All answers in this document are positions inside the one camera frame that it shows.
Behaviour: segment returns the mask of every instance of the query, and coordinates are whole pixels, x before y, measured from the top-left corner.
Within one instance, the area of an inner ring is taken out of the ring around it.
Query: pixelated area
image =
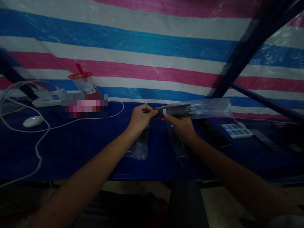
[[[70,118],[108,117],[107,94],[64,94],[61,106]]]

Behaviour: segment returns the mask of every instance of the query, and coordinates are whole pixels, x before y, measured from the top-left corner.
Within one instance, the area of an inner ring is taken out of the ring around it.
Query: table
[[[64,127],[50,130],[39,145],[43,158],[40,170],[30,179],[57,180],[67,179],[102,148],[121,134],[127,127],[132,110],[140,103],[125,102],[124,111],[118,116],[99,120],[79,120]],[[159,107],[161,104],[149,104]],[[109,116],[122,109],[119,102],[109,102]],[[72,121],[62,112],[61,106],[39,108],[39,111],[51,124],[59,126]],[[37,115],[31,109],[25,109],[6,117],[7,122],[20,130],[46,129],[45,123],[26,129],[23,121]],[[210,118],[209,121],[230,140],[231,145],[220,151],[249,168],[269,182],[298,182],[294,176],[304,174],[304,158],[295,155],[284,145],[283,135],[274,130],[270,122],[261,121],[259,125],[249,127],[258,129],[275,143],[284,148],[285,153],[274,153],[254,136],[232,139],[221,124],[234,123],[229,118]],[[256,122],[244,120],[243,123]],[[194,124],[198,135],[208,141]],[[15,179],[33,172],[38,164],[34,146],[44,132],[22,133],[8,129],[0,122],[0,179]],[[177,162],[171,146],[167,125],[160,119],[150,122],[149,155],[147,160],[138,161],[123,158],[110,180],[168,181],[168,180],[214,180],[209,168],[187,148],[190,162],[182,168]]]

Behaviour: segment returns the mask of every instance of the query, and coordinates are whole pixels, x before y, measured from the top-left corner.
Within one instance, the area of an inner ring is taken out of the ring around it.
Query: striped tarpaulin
[[[75,63],[100,93],[126,102],[205,99],[269,2],[179,0],[1,0],[0,45],[27,79],[77,91]],[[236,83],[304,112],[304,16],[272,35]],[[0,90],[10,83],[0,77]],[[282,116],[230,89],[236,117]]]

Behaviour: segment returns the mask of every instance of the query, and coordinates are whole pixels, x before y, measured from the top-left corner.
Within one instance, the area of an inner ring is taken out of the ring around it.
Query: clear plastic bag
[[[194,100],[174,103],[165,107],[157,107],[158,114],[155,117],[163,118],[165,114],[180,117],[201,119],[209,117],[231,117],[231,104],[229,98],[214,98],[206,100]]]
[[[171,139],[171,144],[176,154],[177,161],[180,163],[182,167],[184,167],[189,161],[189,157],[185,149],[185,146],[183,142],[180,140],[180,138],[177,136],[177,134],[175,133],[174,126],[168,121],[167,121],[167,126],[168,126],[169,136]]]
[[[130,146],[125,154],[125,157],[131,157],[137,160],[147,159],[149,150],[149,132],[150,128],[147,126],[137,140]]]

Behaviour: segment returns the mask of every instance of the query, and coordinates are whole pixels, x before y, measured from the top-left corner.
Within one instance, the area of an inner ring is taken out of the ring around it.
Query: forearm
[[[28,227],[68,227],[101,190],[138,134],[127,129],[71,176],[39,209]]]
[[[303,212],[262,178],[200,138],[188,144],[223,186],[259,221]]]

